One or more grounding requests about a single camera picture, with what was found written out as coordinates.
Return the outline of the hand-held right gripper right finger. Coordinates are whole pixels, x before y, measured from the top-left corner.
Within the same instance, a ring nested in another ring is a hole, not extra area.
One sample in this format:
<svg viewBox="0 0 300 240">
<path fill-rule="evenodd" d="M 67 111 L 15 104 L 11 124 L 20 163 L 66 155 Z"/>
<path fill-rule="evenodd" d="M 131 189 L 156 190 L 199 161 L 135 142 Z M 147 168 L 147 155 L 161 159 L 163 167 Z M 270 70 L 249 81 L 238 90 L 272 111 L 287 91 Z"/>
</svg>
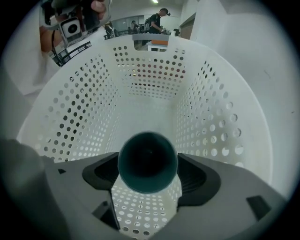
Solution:
<svg viewBox="0 0 300 240">
<path fill-rule="evenodd" d="M 251 171 L 178 155 L 182 196 L 155 240 L 256 240 L 276 221 L 284 197 Z"/>
</svg>

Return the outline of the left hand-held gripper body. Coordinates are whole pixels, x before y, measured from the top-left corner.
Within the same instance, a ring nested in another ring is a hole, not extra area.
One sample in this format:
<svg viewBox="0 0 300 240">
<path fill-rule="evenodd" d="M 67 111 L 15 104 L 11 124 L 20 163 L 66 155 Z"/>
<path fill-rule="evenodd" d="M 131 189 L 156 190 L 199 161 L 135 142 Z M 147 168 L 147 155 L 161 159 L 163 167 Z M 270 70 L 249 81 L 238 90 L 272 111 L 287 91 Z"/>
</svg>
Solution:
<svg viewBox="0 0 300 240">
<path fill-rule="evenodd" d="M 89 37 L 111 18 L 109 0 L 102 3 L 106 7 L 102 19 L 91 8 L 91 0 L 42 0 L 40 1 L 40 21 L 48 30 L 60 32 L 65 45 Z"/>
</svg>

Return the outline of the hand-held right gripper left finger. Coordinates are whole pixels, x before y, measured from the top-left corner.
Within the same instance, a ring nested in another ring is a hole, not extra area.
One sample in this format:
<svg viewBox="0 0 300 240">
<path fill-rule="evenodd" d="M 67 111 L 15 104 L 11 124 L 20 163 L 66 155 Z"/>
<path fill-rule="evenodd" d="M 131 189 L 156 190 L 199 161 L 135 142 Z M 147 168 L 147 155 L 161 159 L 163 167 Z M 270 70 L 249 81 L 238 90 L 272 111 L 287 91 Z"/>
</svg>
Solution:
<svg viewBox="0 0 300 240">
<path fill-rule="evenodd" d="M 111 189 L 117 153 L 54 163 L 44 157 L 48 185 L 71 236 L 119 236 Z"/>
</svg>

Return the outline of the person's left hand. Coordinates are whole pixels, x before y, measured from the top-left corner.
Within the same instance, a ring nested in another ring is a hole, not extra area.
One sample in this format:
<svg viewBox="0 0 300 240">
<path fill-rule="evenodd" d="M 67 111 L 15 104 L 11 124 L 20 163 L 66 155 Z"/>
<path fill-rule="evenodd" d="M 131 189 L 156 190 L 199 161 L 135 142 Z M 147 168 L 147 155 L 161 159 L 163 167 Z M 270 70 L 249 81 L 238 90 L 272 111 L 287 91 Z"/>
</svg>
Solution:
<svg viewBox="0 0 300 240">
<path fill-rule="evenodd" d="M 106 13 L 106 6 L 103 0 L 94 0 L 91 3 L 91 9 L 97 13 L 98 19 L 102 20 Z"/>
</svg>

